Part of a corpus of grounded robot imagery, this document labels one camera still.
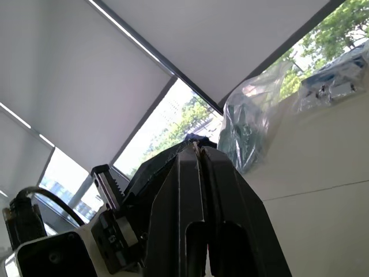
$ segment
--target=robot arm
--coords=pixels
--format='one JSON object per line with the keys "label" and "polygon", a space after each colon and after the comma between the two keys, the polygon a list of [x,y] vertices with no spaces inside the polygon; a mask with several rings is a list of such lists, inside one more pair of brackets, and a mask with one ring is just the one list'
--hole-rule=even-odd
{"label": "robot arm", "polygon": [[[184,141],[143,163],[124,192],[109,169],[91,172],[106,207],[73,232],[86,251],[71,251],[86,253],[95,276],[205,276],[207,253],[215,277],[291,276],[262,201],[224,153]],[[38,247],[19,270],[35,255],[47,263],[48,253],[50,262],[52,250],[67,245],[68,234],[60,236],[21,245],[18,253]],[[64,267],[78,266],[63,255]]]}

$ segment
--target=clear plastic wrap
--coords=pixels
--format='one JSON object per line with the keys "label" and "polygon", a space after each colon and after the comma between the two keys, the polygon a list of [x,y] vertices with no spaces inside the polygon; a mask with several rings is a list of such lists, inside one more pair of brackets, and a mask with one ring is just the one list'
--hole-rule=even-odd
{"label": "clear plastic wrap", "polygon": [[280,62],[238,86],[224,105],[218,149],[244,174],[263,155],[273,107],[278,103],[284,75],[292,64]]}
{"label": "clear plastic wrap", "polygon": [[368,46],[368,43],[359,45],[303,80],[293,109],[301,112],[329,107],[364,92],[362,79],[368,64]]}

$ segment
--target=window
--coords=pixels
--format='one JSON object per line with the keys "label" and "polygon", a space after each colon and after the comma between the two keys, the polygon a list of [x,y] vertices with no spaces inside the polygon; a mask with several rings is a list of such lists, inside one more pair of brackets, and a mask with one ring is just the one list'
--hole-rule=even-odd
{"label": "window", "polygon": [[289,49],[278,61],[291,61],[281,87],[284,99],[302,80],[341,54],[368,39],[369,0],[346,0],[333,13]]}
{"label": "window", "polygon": [[44,223],[44,226],[45,226],[45,231],[46,231],[46,234],[48,236],[51,236],[51,235],[57,235],[58,232],[56,232],[53,228],[51,228],[48,224]]}
{"label": "window", "polygon": [[74,211],[85,223],[88,223],[102,205],[104,205],[104,202],[101,199],[101,196],[99,195],[95,185],[92,184],[85,195],[83,195],[77,206],[74,208]]}
{"label": "window", "polygon": [[183,141],[188,133],[206,136],[217,143],[222,120],[206,101],[177,80],[114,166],[132,178],[141,163]]}
{"label": "window", "polygon": [[[56,148],[41,180],[40,187],[51,191],[68,204],[87,176],[86,170]],[[63,209],[49,198],[39,194],[37,194],[37,198],[54,211],[62,213]]]}

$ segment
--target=plastic bag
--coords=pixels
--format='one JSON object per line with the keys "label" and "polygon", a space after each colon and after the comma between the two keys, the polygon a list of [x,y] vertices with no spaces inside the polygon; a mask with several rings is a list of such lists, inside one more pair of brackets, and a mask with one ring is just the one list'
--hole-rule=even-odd
{"label": "plastic bag", "polygon": [[359,45],[303,80],[293,109],[301,112],[330,107],[347,96],[365,92],[362,79],[368,64],[368,47],[368,43]]}
{"label": "plastic bag", "polygon": [[218,149],[244,174],[263,155],[273,107],[278,103],[284,75],[292,64],[280,62],[244,81],[224,105]]}

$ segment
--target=roller blind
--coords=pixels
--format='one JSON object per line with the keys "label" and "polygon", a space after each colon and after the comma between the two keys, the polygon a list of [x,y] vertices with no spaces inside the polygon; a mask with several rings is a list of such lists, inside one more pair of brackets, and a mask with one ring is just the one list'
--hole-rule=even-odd
{"label": "roller blind", "polygon": [[0,3],[0,100],[86,170],[110,162],[170,76],[84,0]]}
{"label": "roller blind", "polygon": [[103,2],[219,102],[329,1]]}
{"label": "roller blind", "polygon": [[36,186],[51,151],[52,146],[0,107],[0,200],[4,194],[11,200],[22,188]]}

